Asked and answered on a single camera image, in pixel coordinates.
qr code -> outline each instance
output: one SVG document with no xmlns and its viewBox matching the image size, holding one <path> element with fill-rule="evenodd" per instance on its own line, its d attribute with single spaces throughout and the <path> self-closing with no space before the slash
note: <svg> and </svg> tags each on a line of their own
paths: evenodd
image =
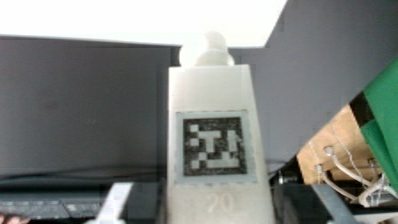
<svg viewBox="0 0 398 224">
<path fill-rule="evenodd" d="M 242 117 L 183 119 L 183 176 L 247 174 Z"/>
</svg>

black surface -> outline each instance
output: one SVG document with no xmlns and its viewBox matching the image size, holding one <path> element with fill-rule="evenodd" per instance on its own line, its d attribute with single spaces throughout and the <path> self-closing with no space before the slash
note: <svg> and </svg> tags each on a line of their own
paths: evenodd
<svg viewBox="0 0 398 224">
<path fill-rule="evenodd" d="M 284 184 L 274 187 L 277 224 L 327 224 L 332 220 L 311 186 Z"/>
</svg>

green panel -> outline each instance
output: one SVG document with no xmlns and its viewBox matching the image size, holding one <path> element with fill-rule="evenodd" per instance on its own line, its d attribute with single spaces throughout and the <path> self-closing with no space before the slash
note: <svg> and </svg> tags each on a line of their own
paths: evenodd
<svg viewBox="0 0 398 224">
<path fill-rule="evenodd" d="M 394 170 L 398 170 L 398 58 L 366 87 L 364 96 L 382 130 Z"/>
<path fill-rule="evenodd" d="M 391 186 L 398 192 L 398 175 L 396 175 L 398 172 L 396 172 L 391 154 L 389 154 L 389 150 L 387 150 L 387 146 L 384 142 L 382 131 L 380 131 L 380 127 L 375 120 L 368 122 L 366 125 L 361 127 L 361 132 L 362 132 L 366 143 L 370 145 L 373 155 L 377 157 L 377 163 L 380 164 L 386 175 L 387 175 Z"/>
</svg>

sticker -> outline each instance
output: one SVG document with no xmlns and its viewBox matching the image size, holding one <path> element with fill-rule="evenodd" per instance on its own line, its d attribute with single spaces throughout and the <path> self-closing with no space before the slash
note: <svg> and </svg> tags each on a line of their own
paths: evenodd
<svg viewBox="0 0 398 224">
<path fill-rule="evenodd" d="M 247 112 L 178 113 L 178 182 L 256 180 Z"/>
</svg>

computer monitor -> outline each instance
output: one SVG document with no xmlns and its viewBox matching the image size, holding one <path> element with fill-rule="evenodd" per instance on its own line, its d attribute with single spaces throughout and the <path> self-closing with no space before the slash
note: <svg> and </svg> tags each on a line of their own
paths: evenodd
<svg viewBox="0 0 398 224">
<path fill-rule="evenodd" d="M 162 46 L 0 39 L 0 176 L 165 167 L 169 66 Z"/>
</svg>

